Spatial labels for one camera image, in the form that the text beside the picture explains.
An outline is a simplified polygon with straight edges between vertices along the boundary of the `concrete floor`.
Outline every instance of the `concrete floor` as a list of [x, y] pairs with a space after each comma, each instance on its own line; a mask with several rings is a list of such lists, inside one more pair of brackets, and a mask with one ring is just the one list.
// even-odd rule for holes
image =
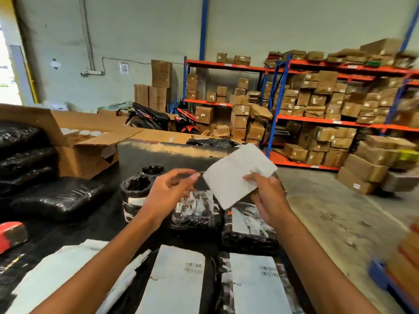
[[335, 180], [336, 174], [279, 168], [292, 210], [333, 262], [382, 314], [404, 311], [367, 274], [372, 258], [386, 259], [419, 216], [419, 190], [395, 198], [359, 195]]

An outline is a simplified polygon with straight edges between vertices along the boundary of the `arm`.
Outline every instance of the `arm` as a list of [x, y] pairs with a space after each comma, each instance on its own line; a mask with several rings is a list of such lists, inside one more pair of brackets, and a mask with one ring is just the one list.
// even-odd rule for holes
[[279, 180], [257, 173], [244, 179], [257, 183], [258, 192], [252, 194], [252, 200], [263, 220], [275, 229], [316, 312], [379, 314], [291, 211]]
[[[181, 174], [192, 174], [180, 178]], [[173, 169], [159, 176], [134, 219], [74, 276], [31, 314], [94, 314], [143, 242], [157, 230], [199, 177], [192, 169]]]

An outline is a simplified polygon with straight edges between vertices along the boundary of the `hand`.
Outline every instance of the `hand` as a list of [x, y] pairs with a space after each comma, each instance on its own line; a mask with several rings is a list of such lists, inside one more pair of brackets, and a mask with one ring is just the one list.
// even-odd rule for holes
[[[186, 178], [180, 176], [188, 174], [190, 176]], [[194, 190], [194, 184], [199, 176], [200, 173], [197, 173], [194, 169], [173, 169], [158, 176], [137, 216], [150, 217], [155, 230], [157, 230], [180, 199], [189, 197], [189, 193]]]
[[269, 226], [275, 227], [284, 213], [291, 211], [280, 180], [273, 176], [266, 178], [258, 173], [243, 176], [243, 179], [256, 182], [258, 189], [251, 194], [251, 198], [262, 219]]

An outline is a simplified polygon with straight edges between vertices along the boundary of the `black plastic package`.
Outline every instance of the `black plastic package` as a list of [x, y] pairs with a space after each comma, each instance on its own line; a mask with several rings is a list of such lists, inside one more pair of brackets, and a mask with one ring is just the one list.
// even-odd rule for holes
[[12, 196], [25, 188], [58, 178], [58, 169], [53, 166], [30, 169], [13, 178], [0, 176], [0, 197]]
[[130, 222], [137, 215], [153, 186], [154, 180], [153, 175], [140, 172], [121, 183], [122, 209], [126, 222]]
[[52, 165], [58, 153], [54, 147], [33, 148], [0, 160], [0, 176], [16, 176], [28, 169]]
[[0, 121], [0, 157], [35, 146], [48, 145], [46, 134], [38, 127], [26, 123]]
[[163, 166], [158, 166], [158, 165], [150, 165], [150, 166], [146, 166], [143, 167], [143, 169], [141, 170], [144, 174], [147, 175], [152, 175], [154, 177], [163, 175], [164, 173], [166, 173], [165, 169]]
[[225, 224], [221, 233], [224, 246], [250, 254], [275, 254], [279, 243], [272, 227], [259, 215], [256, 206], [237, 202], [224, 211]]
[[[235, 298], [234, 298], [234, 289], [235, 286], [240, 285], [240, 289], [243, 289], [243, 283], [250, 283], [250, 285], [254, 285], [257, 289], [257, 285], [255, 285], [254, 281], [257, 281], [257, 278], [259, 276], [262, 277], [262, 280], [268, 280], [268, 281], [262, 281], [265, 285], [270, 284], [272, 280], [278, 280], [276, 281], [276, 286], [278, 284], [281, 284], [284, 288], [285, 295], [282, 295], [281, 300], [283, 302], [288, 301], [288, 304], [290, 306], [290, 310], [292, 314], [304, 314], [303, 309], [300, 306], [300, 302], [298, 301], [298, 298], [296, 296], [296, 293], [294, 291], [294, 288], [292, 287], [287, 272], [285, 270], [285, 266], [281, 264], [280, 262], [276, 261], [275, 259], [268, 260], [269, 257], [261, 257], [257, 258], [255, 256], [249, 256], [249, 255], [240, 255], [236, 254], [236, 263], [238, 260], [243, 261], [241, 264], [242, 266], [247, 266], [248, 269], [246, 269], [246, 281], [240, 283], [240, 276], [233, 274], [233, 271], [235, 271], [235, 267], [233, 264], [232, 268], [232, 254], [220, 252], [218, 254], [218, 267], [217, 267], [217, 279], [220, 283], [220, 295], [216, 303], [216, 313], [219, 314], [235, 314], [236, 308], [243, 308], [248, 303], [249, 305], [261, 301], [265, 305], [265, 310], [268, 310], [268, 306], [266, 306], [266, 303], [269, 301], [272, 301], [272, 299], [266, 299], [261, 300], [259, 299], [259, 295], [257, 295], [257, 291], [255, 291], [254, 299], [247, 298], [243, 299], [243, 294], [241, 294], [241, 304], [235, 304]], [[251, 260], [257, 258], [258, 262], [252, 263]]]
[[202, 147], [217, 147], [217, 148], [233, 148], [239, 145], [239, 143], [228, 140], [228, 139], [216, 139], [216, 138], [208, 138], [208, 139], [189, 139], [186, 144], [190, 145], [199, 145]]
[[221, 223], [221, 209], [214, 194], [210, 190], [197, 190], [177, 204], [170, 227], [176, 230], [218, 230]]
[[105, 185], [78, 177], [61, 177], [25, 190], [10, 203], [20, 217], [46, 217], [59, 222], [74, 221], [97, 208], [108, 195]]

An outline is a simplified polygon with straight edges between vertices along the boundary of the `pallet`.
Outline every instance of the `pallet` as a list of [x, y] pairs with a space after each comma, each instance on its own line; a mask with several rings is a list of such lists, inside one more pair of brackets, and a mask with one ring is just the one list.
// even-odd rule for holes
[[385, 273], [384, 267], [385, 263], [383, 261], [371, 260], [368, 275], [380, 289], [388, 291], [406, 313], [419, 314], [418, 309], [414, 308], [408, 301], [409, 297], [406, 293], [395, 285], [389, 275]]

